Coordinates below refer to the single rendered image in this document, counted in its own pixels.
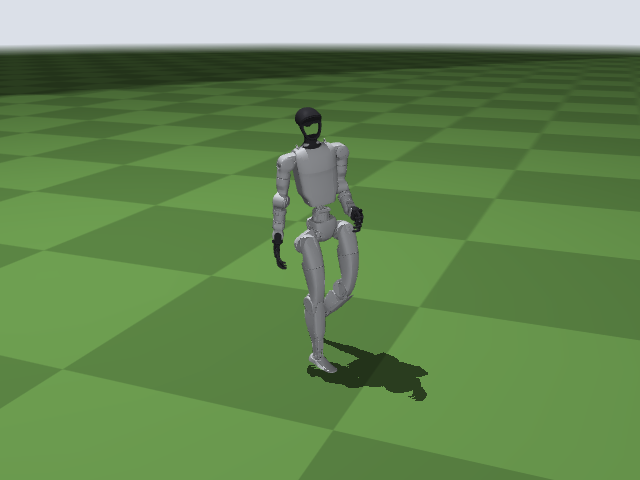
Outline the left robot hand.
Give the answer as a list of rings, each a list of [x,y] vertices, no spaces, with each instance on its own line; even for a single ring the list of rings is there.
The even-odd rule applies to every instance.
[[[353,227],[353,228],[355,228],[356,230],[352,230],[352,232],[359,232],[359,231],[360,231],[360,228],[362,227],[362,225],[361,225],[361,224],[363,223],[363,213],[362,213],[362,209],[359,209],[359,208],[358,208],[358,207],[356,207],[356,206],[352,206],[352,209],[353,209],[353,210],[352,210],[352,212],[351,212],[351,217],[350,217],[350,218],[351,218],[353,221],[355,221],[355,222],[354,222],[354,224],[356,225],[356,226],[354,226],[354,227]]]

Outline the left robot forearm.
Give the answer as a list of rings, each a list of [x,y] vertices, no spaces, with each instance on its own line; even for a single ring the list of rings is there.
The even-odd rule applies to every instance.
[[[347,183],[347,185],[348,185],[348,183]],[[338,199],[342,204],[344,213],[346,215],[348,215],[349,217],[351,217],[351,212],[353,210],[352,206],[355,206],[355,204],[354,204],[354,202],[352,200],[352,195],[350,193],[349,186],[348,186],[348,190],[347,191],[342,191],[338,195]]]

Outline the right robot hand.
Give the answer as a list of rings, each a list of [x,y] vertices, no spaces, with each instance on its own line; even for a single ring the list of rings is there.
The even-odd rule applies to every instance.
[[[282,238],[281,234],[276,233],[274,235],[274,240],[272,240],[272,243],[274,244],[274,256],[276,258],[278,267],[280,267],[281,269],[287,269],[286,265],[284,265],[286,264],[286,262],[283,262],[280,259],[280,244],[283,243],[283,240],[281,240],[281,238]]]

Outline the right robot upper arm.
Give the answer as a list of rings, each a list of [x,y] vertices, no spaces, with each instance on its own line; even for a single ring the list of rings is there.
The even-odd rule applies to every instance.
[[[290,171],[294,169],[295,164],[296,155],[294,152],[281,155],[277,160],[277,193],[275,194],[273,200],[273,205],[275,207],[287,208],[290,203],[290,197],[288,196],[291,177]]]

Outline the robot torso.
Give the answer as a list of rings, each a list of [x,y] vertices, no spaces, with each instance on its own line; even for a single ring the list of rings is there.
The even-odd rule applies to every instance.
[[[293,169],[296,188],[305,204],[315,207],[312,217],[306,221],[307,229],[313,229],[319,242],[329,240],[337,233],[336,217],[331,215],[331,208],[324,206],[335,202],[338,190],[337,157],[333,145],[329,142],[317,140],[321,146],[315,149],[305,149],[303,146],[291,152],[296,155]]]

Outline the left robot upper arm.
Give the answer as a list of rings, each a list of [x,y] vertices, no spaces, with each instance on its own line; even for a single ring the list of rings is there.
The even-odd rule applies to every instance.
[[[349,156],[349,149],[347,148],[347,146],[340,142],[334,142],[331,144],[335,148],[337,157],[338,190],[336,194],[340,194],[342,191],[348,190],[345,176],[347,172],[347,159]]]

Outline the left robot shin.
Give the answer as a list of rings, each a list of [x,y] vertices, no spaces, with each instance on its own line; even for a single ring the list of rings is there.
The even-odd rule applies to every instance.
[[[339,309],[342,305],[344,305],[351,297],[351,296],[346,296],[346,297],[338,297],[335,292],[333,290],[330,290],[328,292],[328,294],[326,295],[326,297],[324,298],[325,300],[325,304],[324,304],[324,309],[325,309],[325,317],[327,317],[328,315],[330,315],[331,313],[335,312],[337,309]],[[347,298],[348,297],[348,298]]]

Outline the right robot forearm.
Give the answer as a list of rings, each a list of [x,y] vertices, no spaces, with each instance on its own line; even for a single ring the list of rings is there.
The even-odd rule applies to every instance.
[[[275,195],[274,195],[275,196]],[[274,197],[273,197],[274,200]],[[273,205],[273,233],[272,233],[272,238],[274,240],[274,235],[276,233],[280,233],[283,239],[284,237],[284,228],[285,228],[285,215],[286,215],[286,208],[279,208],[279,207],[275,207]]]

